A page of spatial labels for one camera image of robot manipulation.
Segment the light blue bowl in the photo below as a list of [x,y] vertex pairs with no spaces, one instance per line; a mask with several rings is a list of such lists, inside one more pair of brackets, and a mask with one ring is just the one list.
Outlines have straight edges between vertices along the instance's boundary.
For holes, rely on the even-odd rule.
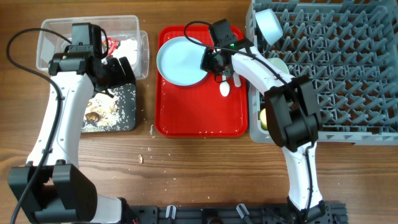
[[269,45],[274,45],[283,36],[280,22],[271,9],[257,12],[256,22],[264,39]]

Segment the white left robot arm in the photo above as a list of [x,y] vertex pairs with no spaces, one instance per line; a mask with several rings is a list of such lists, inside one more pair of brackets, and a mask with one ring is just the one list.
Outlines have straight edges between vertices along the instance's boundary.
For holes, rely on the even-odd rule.
[[97,193],[78,166],[78,147],[89,100],[114,88],[135,87],[128,59],[108,58],[104,29],[74,23],[62,53],[44,79],[50,96],[38,140],[26,164],[10,170],[8,184],[31,223],[138,223],[126,199]]

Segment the light blue plate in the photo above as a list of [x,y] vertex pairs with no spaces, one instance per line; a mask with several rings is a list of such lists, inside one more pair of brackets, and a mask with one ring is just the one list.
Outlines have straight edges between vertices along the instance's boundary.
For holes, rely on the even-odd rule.
[[163,78],[177,86],[190,86],[202,81],[207,72],[201,69],[205,47],[186,37],[175,37],[164,43],[157,54],[157,69]]

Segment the yellow cup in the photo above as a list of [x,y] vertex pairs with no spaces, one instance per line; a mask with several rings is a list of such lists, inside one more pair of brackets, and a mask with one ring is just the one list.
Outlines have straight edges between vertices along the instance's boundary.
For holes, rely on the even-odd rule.
[[267,127],[267,116],[266,116],[266,109],[262,109],[259,113],[259,120],[260,120],[260,124],[261,124],[261,128],[263,130],[268,130]]

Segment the green bowl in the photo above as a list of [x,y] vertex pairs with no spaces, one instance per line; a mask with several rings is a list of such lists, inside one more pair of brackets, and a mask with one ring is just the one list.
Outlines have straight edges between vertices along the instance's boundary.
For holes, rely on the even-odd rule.
[[267,59],[273,66],[281,70],[282,72],[289,74],[289,68],[286,63],[280,58],[269,58]]

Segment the red snack wrapper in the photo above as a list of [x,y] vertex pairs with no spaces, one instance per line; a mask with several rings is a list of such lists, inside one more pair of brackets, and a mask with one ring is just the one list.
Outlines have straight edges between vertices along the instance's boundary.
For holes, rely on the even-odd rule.
[[108,47],[107,56],[109,57],[120,46],[120,41],[117,39],[108,37],[107,40],[104,41],[104,46]]

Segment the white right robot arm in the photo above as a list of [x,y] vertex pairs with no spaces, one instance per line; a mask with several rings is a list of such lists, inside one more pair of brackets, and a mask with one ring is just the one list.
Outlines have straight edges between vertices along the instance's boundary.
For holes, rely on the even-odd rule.
[[209,24],[208,30],[213,43],[205,47],[201,69],[225,77],[240,75],[264,96],[268,132],[287,164],[290,219],[309,223],[320,218],[325,204],[315,150],[322,118],[311,79],[278,69],[250,40],[237,39],[226,19]]

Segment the white plastic fork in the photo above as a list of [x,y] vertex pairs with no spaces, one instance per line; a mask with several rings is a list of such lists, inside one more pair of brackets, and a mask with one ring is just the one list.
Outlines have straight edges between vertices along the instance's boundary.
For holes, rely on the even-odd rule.
[[235,87],[240,87],[241,86],[241,81],[240,81],[240,77],[237,73],[233,74],[233,81],[234,81],[234,85]]

